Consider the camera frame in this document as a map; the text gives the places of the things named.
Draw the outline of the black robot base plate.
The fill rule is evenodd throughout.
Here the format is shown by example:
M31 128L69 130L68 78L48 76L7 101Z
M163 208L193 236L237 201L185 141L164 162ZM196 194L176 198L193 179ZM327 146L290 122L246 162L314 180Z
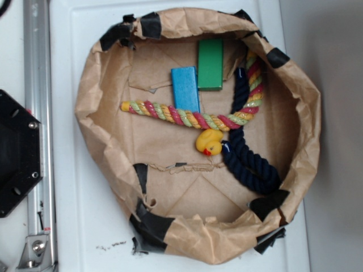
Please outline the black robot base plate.
M1 218L41 180L40 122L1 90Z

